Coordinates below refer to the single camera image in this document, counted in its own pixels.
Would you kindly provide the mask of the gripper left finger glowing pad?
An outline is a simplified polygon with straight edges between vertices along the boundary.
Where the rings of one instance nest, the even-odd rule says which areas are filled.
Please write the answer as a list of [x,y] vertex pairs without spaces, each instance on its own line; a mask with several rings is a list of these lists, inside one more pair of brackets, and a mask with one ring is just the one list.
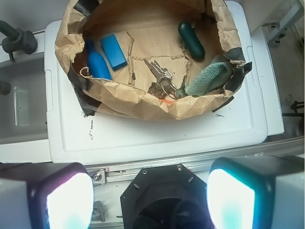
[[2,229],[87,229],[92,179],[80,163],[1,163]]

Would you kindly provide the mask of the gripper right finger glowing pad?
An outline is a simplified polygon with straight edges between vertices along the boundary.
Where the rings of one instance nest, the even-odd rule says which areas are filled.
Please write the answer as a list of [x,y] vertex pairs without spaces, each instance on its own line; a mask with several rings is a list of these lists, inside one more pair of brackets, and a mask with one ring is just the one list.
[[218,229],[303,229],[305,160],[220,157],[212,163],[206,198]]

